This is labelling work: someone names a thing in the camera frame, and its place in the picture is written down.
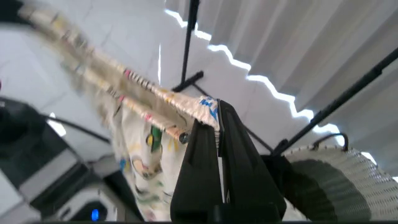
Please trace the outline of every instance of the woven basket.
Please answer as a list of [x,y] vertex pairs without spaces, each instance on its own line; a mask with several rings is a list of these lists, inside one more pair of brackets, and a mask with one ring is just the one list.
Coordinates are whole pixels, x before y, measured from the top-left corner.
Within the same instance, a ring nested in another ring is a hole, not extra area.
[[398,219],[398,183],[359,151],[307,146],[284,156],[285,197],[310,220]]

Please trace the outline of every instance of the white tiled floor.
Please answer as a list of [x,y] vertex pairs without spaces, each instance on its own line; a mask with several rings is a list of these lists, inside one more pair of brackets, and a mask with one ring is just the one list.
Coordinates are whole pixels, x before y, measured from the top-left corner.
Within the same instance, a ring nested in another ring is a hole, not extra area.
[[[164,12],[163,1],[47,2],[79,25],[95,45],[141,75],[166,88],[180,81],[186,31]],[[26,31],[2,29],[0,32],[1,95],[27,101],[43,113],[54,112],[60,118],[108,136],[90,104],[68,85],[56,55]],[[197,84],[213,97],[231,103],[243,123],[261,139],[276,146],[282,138],[292,137],[308,123],[305,118],[292,118],[286,101],[275,99],[263,83],[247,81],[247,70],[231,65],[224,52],[212,52],[207,45],[207,40],[192,35],[187,76],[203,70],[205,77]],[[193,87],[185,93],[200,95]],[[66,140],[85,159],[111,152],[109,146],[66,129]],[[310,144],[319,137],[310,133],[298,144]],[[254,143],[260,153],[266,153],[258,142]]]

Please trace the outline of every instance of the blue light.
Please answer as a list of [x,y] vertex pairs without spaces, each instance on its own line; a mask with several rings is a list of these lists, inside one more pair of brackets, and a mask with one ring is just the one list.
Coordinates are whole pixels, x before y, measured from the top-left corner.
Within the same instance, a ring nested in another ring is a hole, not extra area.
[[98,221],[98,218],[100,217],[100,213],[98,212],[98,209],[94,209],[91,212],[91,220],[93,221]]

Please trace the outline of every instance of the black metal pole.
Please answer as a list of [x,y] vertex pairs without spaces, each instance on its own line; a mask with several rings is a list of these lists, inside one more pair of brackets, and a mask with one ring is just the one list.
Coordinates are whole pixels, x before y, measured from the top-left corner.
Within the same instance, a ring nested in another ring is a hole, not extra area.
[[195,29],[195,24],[197,23],[198,8],[199,8],[199,0],[191,0],[189,5],[187,35],[185,38],[185,50],[184,50],[184,60],[182,63],[181,83],[185,82],[185,75],[187,74],[189,46],[191,43],[192,31]]
[[339,108],[342,104],[346,103],[349,99],[351,99],[355,94],[361,91],[364,87],[366,87],[369,83],[375,80],[382,74],[382,70],[385,69],[390,63],[398,58],[398,48],[391,52],[387,57],[385,57],[381,62],[379,62],[375,67],[373,67],[367,74],[365,74],[360,80],[354,83],[351,87],[349,87],[346,91],[344,91],[337,99],[335,99],[332,103],[326,106],[325,109],[319,111],[317,115],[315,115],[310,123],[304,127],[299,133],[297,133],[291,140],[289,140],[286,144],[280,144],[279,147],[276,147],[272,152],[273,156],[281,155],[286,149],[296,143],[301,137],[306,135],[309,131],[312,130],[317,124],[323,121],[327,116],[331,115],[337,108]]

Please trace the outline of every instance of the curtain fold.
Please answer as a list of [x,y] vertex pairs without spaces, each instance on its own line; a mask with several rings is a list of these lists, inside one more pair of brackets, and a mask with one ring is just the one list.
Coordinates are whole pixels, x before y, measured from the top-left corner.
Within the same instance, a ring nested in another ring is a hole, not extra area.
[[[165,5],[187,21],[189,1]],[[248,74],[295,96],[297,111],[316,113],[398,47],[398,1],[201,0],[198,30],[250,64]],[[321,126],[337,125],[354,147],[398,175],[397,99],[394,62]]]

